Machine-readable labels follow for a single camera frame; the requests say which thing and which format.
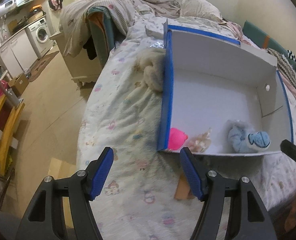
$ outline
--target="washing machine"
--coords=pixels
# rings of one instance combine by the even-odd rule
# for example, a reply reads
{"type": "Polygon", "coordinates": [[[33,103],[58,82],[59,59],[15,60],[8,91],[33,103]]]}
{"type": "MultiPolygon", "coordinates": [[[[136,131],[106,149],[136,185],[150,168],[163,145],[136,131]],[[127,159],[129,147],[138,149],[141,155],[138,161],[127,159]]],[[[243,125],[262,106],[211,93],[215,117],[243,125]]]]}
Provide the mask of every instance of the washing machine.
{"type": "Polygon", "coordinates": [[[50,31],[46,19],[37,20],[25,30],[38,59],[42,58],[53,45],[53,41],[49,39],[50,31]]]}

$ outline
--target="floral bedsheet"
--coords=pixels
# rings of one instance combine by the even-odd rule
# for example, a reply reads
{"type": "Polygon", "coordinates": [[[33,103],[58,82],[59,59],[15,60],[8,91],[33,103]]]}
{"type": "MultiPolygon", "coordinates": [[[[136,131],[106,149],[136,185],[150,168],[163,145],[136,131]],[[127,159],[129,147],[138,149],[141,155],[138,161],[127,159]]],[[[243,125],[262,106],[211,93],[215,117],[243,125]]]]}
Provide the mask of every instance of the floral bedsheet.
{"type": "MultiPolygon", "coordinates": [[[[83,116],[77,168],[85,169],[105,146],[115,153],[102,193],[90,203],[105,240],[189,239],[202,209],[203,203],[196,198],[174,199],[181,172],[178,155],[156,152],[161,95],[148,89],[143,73],[133,68],[138,51],[161,41],[165,21],[136,13],[127,38],[110,52],[83,116]]],[[[207,25],[195,19],[168,22],[191,28],[207,25]]],[[[211,31],[229,36],[217,26],[211,31]]],[[[296,100],[286,90],[296,143],[296,100]]],[[[248,176],[268,209],[296,191],[296,163],[283,154],[214,158],[208,164],[225,177],[248,176]]],[[[224,239],[228,202],[217,239],[224,239]]]]}

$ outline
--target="pillow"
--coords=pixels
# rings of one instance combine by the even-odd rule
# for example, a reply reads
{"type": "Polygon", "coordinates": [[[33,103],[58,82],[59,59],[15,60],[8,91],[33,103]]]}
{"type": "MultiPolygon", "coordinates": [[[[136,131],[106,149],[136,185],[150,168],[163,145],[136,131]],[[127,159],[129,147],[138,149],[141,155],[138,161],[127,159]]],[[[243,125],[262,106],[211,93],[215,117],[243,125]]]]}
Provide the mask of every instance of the pillow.
{"type": "Polygon", "coordinates": [[[206,0],[183,0],[180,10],[180,17],[194,16],[205,18],[217,23],[226,23],[223,21],[218,8],[206,0]]]}

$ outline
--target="washing machine door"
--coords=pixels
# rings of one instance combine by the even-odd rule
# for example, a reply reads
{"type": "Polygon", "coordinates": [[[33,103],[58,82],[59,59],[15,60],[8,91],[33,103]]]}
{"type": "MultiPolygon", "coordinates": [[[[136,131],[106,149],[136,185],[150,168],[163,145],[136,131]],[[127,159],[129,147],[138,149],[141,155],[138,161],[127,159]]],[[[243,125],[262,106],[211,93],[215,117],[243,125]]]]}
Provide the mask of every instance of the washing machine door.
{"type": "Polygon", "coordinates": [[[44,26],[40,26],[37,29],[37,31],[35,32],[35,38],[39,43],[45,43],[49,39],[49,36],[44,26]]]}

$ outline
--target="white kitchen cabinet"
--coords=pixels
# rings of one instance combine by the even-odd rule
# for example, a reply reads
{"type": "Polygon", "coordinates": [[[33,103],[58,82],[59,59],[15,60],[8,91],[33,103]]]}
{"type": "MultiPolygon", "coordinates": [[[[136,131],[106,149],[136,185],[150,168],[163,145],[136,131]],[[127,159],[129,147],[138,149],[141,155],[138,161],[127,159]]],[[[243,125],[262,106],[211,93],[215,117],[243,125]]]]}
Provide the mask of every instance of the white kitchen cabinet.
{"type": "Polygon", "coordinates": [[[23,70],[30,68],[38,59],[25,30],[20,31],[13,36],[9,41],[7,41],[7,44],[10,46],[14,56],[23,70]]]}
{"type": "Polygon", "coordinates": [[[0,65],[2,65],[4,69],[8,69],[12,77],[23,73],[22,68],[7,43],[0,48],[0,65]]]}
{"type": "Polygon", "coordinates": [[[23,73],[26,68],[29,69],[37,59],[24,29],[0,47],[0,65],[7,69],[12,77],[23,73]]]}

